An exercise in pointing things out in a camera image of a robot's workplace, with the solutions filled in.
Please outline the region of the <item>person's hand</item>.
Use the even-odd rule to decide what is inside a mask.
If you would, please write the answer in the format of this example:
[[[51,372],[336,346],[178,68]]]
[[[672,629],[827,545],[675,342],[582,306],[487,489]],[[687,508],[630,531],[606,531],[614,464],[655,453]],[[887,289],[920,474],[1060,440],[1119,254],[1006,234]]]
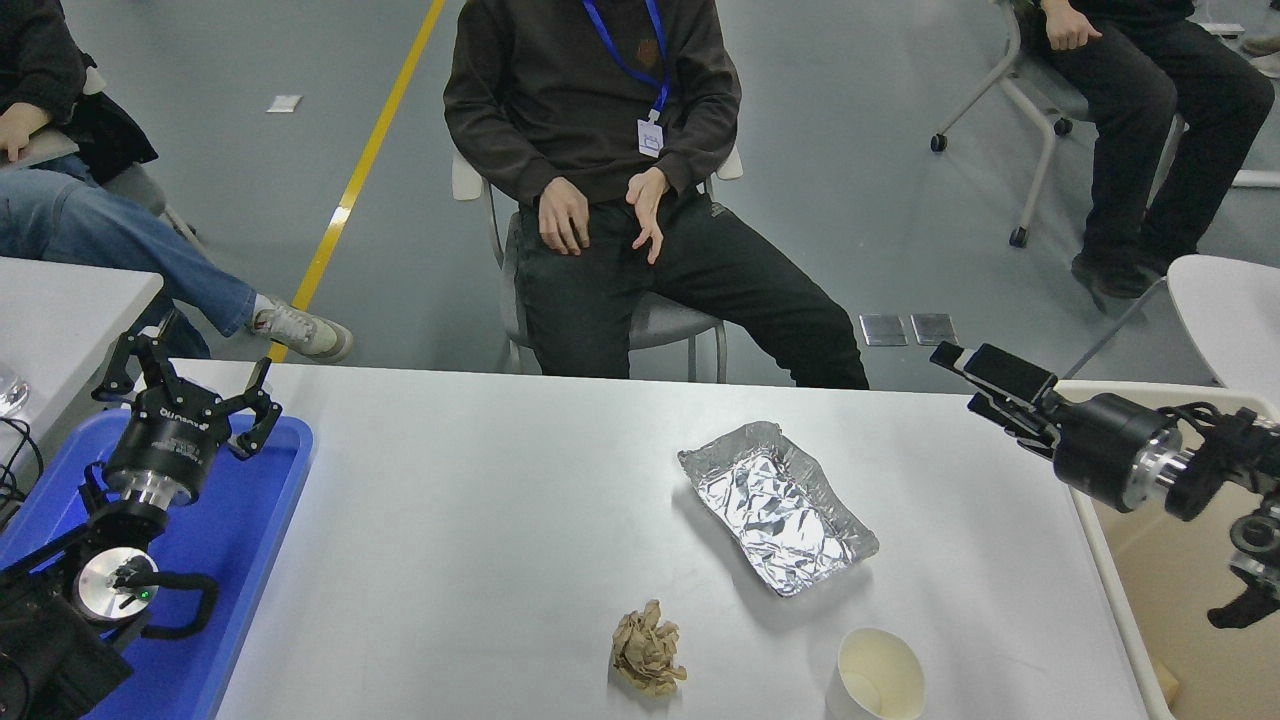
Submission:
[[[1046,38],[1055,53],[1078,50],[1103,37],[1085,15],[1066,0],[1039,1],[1039,9],[1044,14]]]
[[[20,152],[29,145],[31,136],[50,120],[50,113],[42,108],[31,102],[13,102],[0,118],[1,150],[8,161],[18,161]]]

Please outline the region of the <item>person's left hand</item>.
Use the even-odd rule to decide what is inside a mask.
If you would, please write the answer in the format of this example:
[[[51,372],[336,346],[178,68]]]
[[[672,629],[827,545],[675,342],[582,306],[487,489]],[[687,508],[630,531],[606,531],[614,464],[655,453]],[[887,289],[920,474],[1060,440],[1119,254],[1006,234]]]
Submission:
[[[666,240],[658,222],[658,211],[668,191],[668,178],[658,167],[652,167],[628,179],[625,200],[634,209],[639,227],[632,249],[646,249],[646,263],[650,266],[657,264]]]

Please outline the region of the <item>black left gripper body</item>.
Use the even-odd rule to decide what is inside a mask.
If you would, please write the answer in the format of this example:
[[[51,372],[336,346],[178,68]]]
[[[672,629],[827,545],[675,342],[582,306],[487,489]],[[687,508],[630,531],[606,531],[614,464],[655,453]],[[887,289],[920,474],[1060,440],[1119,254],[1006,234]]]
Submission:
[[[164,389],[141,392],[104,469],[110,491],[123,495],[132,483],[159,477],[175,482],[180,495],[200,495],[230,437],[228,415],[214,411],[220,401],[202,389],[180,389],[175,398]]]

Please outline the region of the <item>person's right hand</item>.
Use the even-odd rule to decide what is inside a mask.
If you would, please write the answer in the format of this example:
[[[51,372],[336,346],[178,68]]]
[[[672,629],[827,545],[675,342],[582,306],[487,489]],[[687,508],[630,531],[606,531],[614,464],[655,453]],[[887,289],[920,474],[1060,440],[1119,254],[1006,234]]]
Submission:
[[[538,199],[538,232],[562,256],[577,256],[590,246],[588,199],[564,177],[552,179]]]

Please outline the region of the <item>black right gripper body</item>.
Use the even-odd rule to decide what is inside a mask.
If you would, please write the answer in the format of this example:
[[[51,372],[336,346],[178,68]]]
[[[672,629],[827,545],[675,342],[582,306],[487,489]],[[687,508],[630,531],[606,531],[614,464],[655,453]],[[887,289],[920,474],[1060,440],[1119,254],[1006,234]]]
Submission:
[[[1053,423],[1055,475],[1119,512],[1143,505],[1162,464],[1181,451],[1174,419],[1112,393],[1064,400]]]

